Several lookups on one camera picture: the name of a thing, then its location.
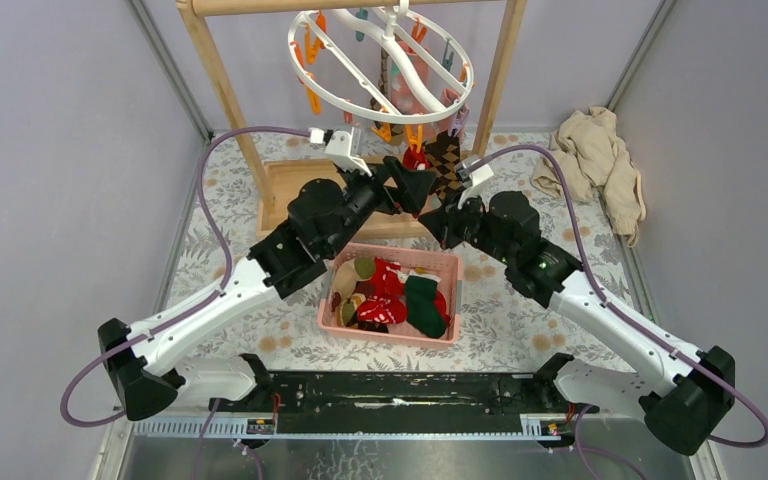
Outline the plain red sock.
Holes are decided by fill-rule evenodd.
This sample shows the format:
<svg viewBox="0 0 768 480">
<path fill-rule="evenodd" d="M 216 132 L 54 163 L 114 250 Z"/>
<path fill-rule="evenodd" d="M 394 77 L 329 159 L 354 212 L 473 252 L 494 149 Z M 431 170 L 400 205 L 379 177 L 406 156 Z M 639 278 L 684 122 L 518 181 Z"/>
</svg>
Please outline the plain red sock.
<svg viewBox="0 0 768 480">
<path fill-rule="evenodd" d="M 372 290 L 371 293 L 367 295 L 366 299 L 373 296 L 392 295 L 400 297 L 406 305 L 404 286 L 409 276 L 419 276 L 433 279 L 438 282 L 438 290 L 440 291 L 440 278 L 426 270 L 412 269 L 409 271 L 404 271 L 400 264 L 381 260 L 378 258 L 374 258 L 374 260 L 376 270 L 372 279 L 367 281 L 367 283 L 371 285 Z"/>
</svg>

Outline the dark green sock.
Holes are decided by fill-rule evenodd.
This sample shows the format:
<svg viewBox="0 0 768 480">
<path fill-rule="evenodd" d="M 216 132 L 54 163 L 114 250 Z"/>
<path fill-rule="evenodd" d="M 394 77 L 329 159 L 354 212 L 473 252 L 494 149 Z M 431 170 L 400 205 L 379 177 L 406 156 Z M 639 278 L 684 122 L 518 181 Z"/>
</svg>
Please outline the dark green sock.
<svg viewBox="0 0 768 480">
<path fill-rule="evenodd" d="M 425 277 L 409 276 L 404 286 L 404 296 L 406 321 L 426 337 L 443 337 L 450 318 L 445 297 L 438 290 L 438 282 Z"/>
</svg>

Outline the brown beige argyle sock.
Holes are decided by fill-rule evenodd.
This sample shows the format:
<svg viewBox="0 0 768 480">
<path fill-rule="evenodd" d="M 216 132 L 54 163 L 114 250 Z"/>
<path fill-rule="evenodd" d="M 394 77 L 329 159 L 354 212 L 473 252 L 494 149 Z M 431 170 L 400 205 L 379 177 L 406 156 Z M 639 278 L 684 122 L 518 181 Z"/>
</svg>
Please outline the brown beige argyle sock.
<svg viewBox="0 0 768 480">
<path fill-rule="evenodd" d="M 379 77 L 377 81 L 377 87 L 379 92 L 385 96 L 389 96 L 389 55 L 384 48 L 380 49 L 379 55 Z M 404 129 L 402 125 L 385 123 L 374 121 L 371 126 L 371 130 L 383 141 L 391 146 L 399 146 L 404 140 Z"/>
</svg>

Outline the red white patterned sock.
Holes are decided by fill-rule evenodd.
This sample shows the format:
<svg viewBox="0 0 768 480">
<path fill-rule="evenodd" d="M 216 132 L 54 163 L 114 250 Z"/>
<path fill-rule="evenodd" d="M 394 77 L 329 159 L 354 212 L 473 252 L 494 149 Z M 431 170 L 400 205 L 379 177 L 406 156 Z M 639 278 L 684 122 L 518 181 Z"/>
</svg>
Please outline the red white patterned sock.
<svg viewBox="0 0 768 480">
<path fill-rule="evenodd" d="M 385 295 L 366 299 L 356 310 L 359 322 L 395 325 L 407 320 L 407 307 L 400 297 Z"/>
</svg>

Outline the black red yellow argyle sock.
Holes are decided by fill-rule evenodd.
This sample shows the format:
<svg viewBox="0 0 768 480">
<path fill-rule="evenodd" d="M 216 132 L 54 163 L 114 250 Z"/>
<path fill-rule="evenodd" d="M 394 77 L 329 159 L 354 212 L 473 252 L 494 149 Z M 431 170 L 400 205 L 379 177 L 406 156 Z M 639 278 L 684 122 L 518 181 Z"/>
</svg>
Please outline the black red yellow argyle sock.
<svg viewBox="0 0 768 480">
<path fill-rule="evenodd" d="M 386 324 L 381 324 L 376 322 L 364 322 L 364 321 L 359 321 L 356 318 L 352 318 L 348 322 L 347 327 L 362 330 L 362 331 L 370 331 L 370 332 L 385 333 L 385 334 L 389 332 L 388 326 Z"/>
</svg>

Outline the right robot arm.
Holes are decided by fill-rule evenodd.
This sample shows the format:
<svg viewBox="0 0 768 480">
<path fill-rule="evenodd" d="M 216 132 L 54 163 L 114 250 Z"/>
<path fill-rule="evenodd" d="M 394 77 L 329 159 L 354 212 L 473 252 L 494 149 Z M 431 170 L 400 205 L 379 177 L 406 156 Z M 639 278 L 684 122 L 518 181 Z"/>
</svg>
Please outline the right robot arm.
<svg viewBox="0 0 768 480">
<path fill-rule="evenodd" d="M 593 404 L 644 423 L 662 444 L 691 456 L 734 406 L 727 390 L 735 384 L 733 356 L 668 333 L 592 283 L 580 260 L 543 238 L 539 214 L 522 193 L 504 191 L 488 204 L 453 201 L 418 220 L 443 248 L 468 244 L 502 262 L 516 292 L 577 323 L 631 368 L 621 372 L 556 354 L 533 386 L 543 410 Z"/>
</svg>

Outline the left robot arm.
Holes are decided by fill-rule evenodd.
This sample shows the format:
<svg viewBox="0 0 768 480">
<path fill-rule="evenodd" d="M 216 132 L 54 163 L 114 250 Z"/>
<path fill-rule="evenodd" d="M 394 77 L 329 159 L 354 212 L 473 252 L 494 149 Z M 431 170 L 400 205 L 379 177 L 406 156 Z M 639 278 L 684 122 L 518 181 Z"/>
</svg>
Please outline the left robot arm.
<svg viewBox="0 0 768 480">
<path fill-rule="evenodd" d="M 271 306 L 305 288 L 375 212 L 418 214 L 436 175 L 384 157 L 369 173 L 341 172 L 303 185 L 287 218 L 227 267 L 222 279 L 177 306 L 130 325 L 118 319 L 98 330 L 105 369 L 131 421 L 170 406 L 237 402 L 256 411 L 269 401 L 271 377 L 254 354 L 226 360 L 192 357 L 205 339 L 237 317 Z"/>
</svg>

